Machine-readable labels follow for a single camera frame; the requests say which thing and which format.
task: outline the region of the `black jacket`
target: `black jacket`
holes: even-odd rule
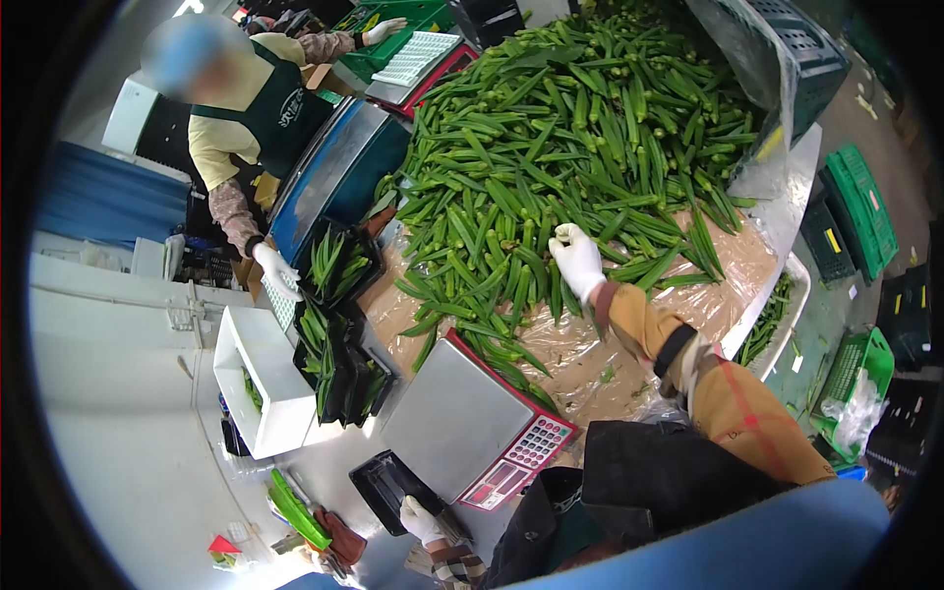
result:
[[[584,469],[552,467],[538,474],[498,540],[483,587],[543,575],[557,530],[552,506],[579,491],[597,524],[632,549],[793,487],[687,426],[592,422]]]

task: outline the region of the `hand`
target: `hand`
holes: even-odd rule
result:
[[[442,529],[439,528],[439,523],[436,522],[436,517],[423,508],[419,500],[413,496],[403,498],[403,503],[400,505],[400,522],[404,529],[419,539],[423,547],[433,541],[446,538]]]
[[[555,237],[548,240],[550,255],[557,261],[567,286],[586,305],[590,295],[606,282],[597,245],[577,224],[559,225],[554,233]]]
[[[407,20],[403,17],[378,23],[377,26],[367,31],[367,34],[363,36],[363,44],[376,45],[377,43],[386,40],[391,35],[403,30],[403,27],[406,25]]]
[[[301,301],[301,293],[294,291],[282,275],[286,275],[294,280],[299,280],[298,271],[289,266],[289,263],[282,258],[282,255],[269,247],[265,242],[259,242],[252,248],[252,258],[256,259],[263,273],[268,277],[269,283],[276,288],[279,295],[282,295],[290,301]]]

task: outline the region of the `scale keypad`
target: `scale keypad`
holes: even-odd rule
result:
[[[569,426],[552,418],[539,416],[511,445],[505,453],[505,458],[528,467],[537,467],[557,451],[568,434]]]

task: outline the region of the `blue hair net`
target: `blue hair net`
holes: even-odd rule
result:
[[[173,18],[154,29],[145,42],[142,70],[156,90],[180,93],[223,51],[226,36],[215,16],[185,14]]]

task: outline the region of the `arm sleeve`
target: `arm sleeve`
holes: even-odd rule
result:
[[[478,588],[487,568],[478,555],[465,545],[434,551],[432,577],[447,590]]]
[[[229,243],[236,246],[240,255],[251,258],[252,248],[249,244],[261,240],[262,234],[235,178],[210,191],[210,215],[219,222]]]
[[[305,63],[325,63],[342,54],[363,47],[360,33],[351,35],[344,31],[336,33],[312,33],[298,38],[305,52]]]
[[[596,315],[602,327],[613,326],[630,352],[650,360],[683,323],[677,314],[650,305],[641,289],[617,283],[600,290]],[[725,360],[720,349],[697,334],[666,374],[687,396],[695,428],[777,480],[805,484],[835,477],[780,400],[746,368]]]

